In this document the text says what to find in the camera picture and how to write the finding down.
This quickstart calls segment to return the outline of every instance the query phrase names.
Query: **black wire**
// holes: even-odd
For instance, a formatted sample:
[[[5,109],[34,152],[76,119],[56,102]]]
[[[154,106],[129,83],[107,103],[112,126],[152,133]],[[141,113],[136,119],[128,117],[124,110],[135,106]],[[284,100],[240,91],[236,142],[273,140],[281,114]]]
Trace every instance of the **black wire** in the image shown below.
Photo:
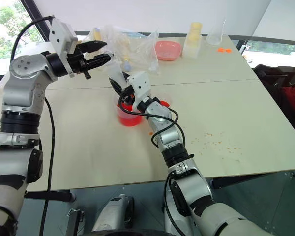
[[[180,233],[181,236],[186,236],[184,234],[183,231],[181,231],[181,229],[177,226],[177,224],[175,223],[174,219],[172,218],[171,213],[169,212],[168,209],[168,205],[167,205],[167,199],[166,199],[166,189],[167,189],[167,183],[168,181],[170,181],[170,174],[168,174],[166,181],[165,181],[165,185],[164,185],[164,203],[165,203],[165,210],[167,212],[168,218],[171,221],[172,225],[174,226],[174,228],[177,230],[178,233]]]
[[[52,177],[52,172],[53,172],[53,161],[54,161],[54,151],[55,151],[55,123],[54,123],[53,112],[51,110],[51,106],[50,106],[46,97],[45,97],[45,102],[48,107],[50,121],[51,121],[52,140],[51,140],[51,154],[50,154],[50,162],[49,162],[49,170],[48,170],[47,195],[46,195],[46,199],[45,199],[43,215],[41,217],[41,222],[40,222],[39,236],[44,235],[44,226],[45,226],[47,208],[48,208],[48,203],[49,203],[49,193],[50,193],[50,188],[51,188],[51,177]]]
[[[158,147],[158,145],[154,142],[154,137],[155,137],[156,135],[162,133],[163,131],[165,131],[165,130],[171,128],[171,127],[174,126],[174,125],[176,125],[176,126],[178,127],[178,129],[180,130],[181,135],[182,135],[183,145],[186,146],[186,138],[185,138],[185,134],[184,134],[184,132],[183,132],[181,126],[177,123],[177,120],[178,120],[178,113],[177,113],[176,111],[174,111],[173,109],[170,109],[170,108],[169,108],[170,111],[172,111],[172,112],[175,113],[175,115],[176,115],[176,119],[175,119],[175,120],[172,120],[172,119],[167,118],[167,117],[164,117],[164,116],[154,115],[154,114],[146,114],[146,113],[130,112],[130,111],[124,109],[123,106],[122,106],[122,99],[123,99],[123,97],[124,97],[124,93],[122,93],[122,94],[120,95],[119,100],[118,100],[118,105],[119,105],[120,109],[121,109],[123,112],[128,113],[128,114],[131,114],[131,115],[137,115],[137,116],[161,118],[161,119],[168,120],[168,121],[170,121],[170,122],[172,123],[172,124],[170,124],[169,126],[167,126],[166,128],[157,131],[157,132],[152,136],[152,143],[153,143],[156,147]]]
[[[12,48],[12,52],[11,52],[11,58],[10,58],[10,62],[12,62],[14,60],[14,56],[15,56],[15,52],[16,52],[16,48],[19,44],[19,41],[22,37],[22,35],[25,33],[25,31],[28,30],[29,27],[31,27],[32,25],[35,25],[36,23],[39,23],[41,21],[46,21],[46,20],[52,20],[54,17],[53,16],[46,16],[46,17],[42,17],[36,20],[33,20],[31,23],[29,23],[28,25],[26,25],[21,32],[19,33],[19,35],[17,36],[17,38],[15,39],[13,48]]]
[[[39,138],[39,144],[38,144],[38,146],[39,146],[39,150],[43,150],[43,145],[41,144],[41,140],[40,140],[40,138]]]

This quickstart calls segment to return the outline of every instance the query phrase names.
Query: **tree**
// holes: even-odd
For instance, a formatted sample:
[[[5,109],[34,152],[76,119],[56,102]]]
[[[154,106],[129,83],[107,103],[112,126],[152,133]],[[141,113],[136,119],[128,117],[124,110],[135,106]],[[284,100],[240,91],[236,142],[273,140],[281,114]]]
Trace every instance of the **tree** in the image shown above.
[[[290,55],[291,52],[295,52],[295,45],[291,44],[267,43],[249,40],[247,45],[249,46],[249,51],[255,52],[280,53],[286,55]]]
[[[6,29],[8,35],[8,37],[0,37],[0,59],[10,57],[14,38],[30,21],[28,13],[19,1],[15,1],[12,6],[0,8],[0,26]],[[31,27],[23,34],[17,52],[22,45],[42,41],[43,39],[37,28]]]

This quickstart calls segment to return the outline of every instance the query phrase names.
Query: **window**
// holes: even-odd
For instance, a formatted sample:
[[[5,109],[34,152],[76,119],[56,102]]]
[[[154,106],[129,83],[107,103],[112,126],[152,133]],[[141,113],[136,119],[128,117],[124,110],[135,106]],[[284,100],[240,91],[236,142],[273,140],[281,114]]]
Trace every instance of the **window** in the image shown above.
[[[250,40],[243,56],[252,68],[259,64],[295,67],[295,45]]]
[[[22,28],[31,18],[19,0],[0,0],[0,75],[9,69],[13,43]],[[18,55],[25,47],[43,42],[36,27],[28,29],[19,42]]]

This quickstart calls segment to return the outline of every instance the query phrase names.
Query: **wooden table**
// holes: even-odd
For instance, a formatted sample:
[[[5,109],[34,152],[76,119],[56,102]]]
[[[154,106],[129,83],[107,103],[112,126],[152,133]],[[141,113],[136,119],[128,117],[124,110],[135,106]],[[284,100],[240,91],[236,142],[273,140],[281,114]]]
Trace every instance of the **wooden table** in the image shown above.
[[[197,60],[160,61],[160,75],[151,76],[152,94],[178,111],[186,148],[205,177],[295,169],[294,129],[228,37],[221,47],[233,52],[218,53],[204,44]],[[46,91],[56,126],[52,189],[164,180],[167,167],[150,142],[148,123],[119,124],[107,77],[99,70],[91,75],[59,78]],[[7,77],[0,84],[0,111]],[[44,172],[30,191],[47,186],[46,107],[40,124]]]

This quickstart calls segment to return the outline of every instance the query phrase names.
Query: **pink bowl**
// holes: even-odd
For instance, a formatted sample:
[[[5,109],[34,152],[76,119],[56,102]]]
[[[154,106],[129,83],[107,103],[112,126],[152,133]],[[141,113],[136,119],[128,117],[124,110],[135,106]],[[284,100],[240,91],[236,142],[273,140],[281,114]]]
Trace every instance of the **pink bowl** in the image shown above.
[[[181,53],[181,45],[172,41],[159,41],[155,45],[157,58],[160,60],[176,60]]]

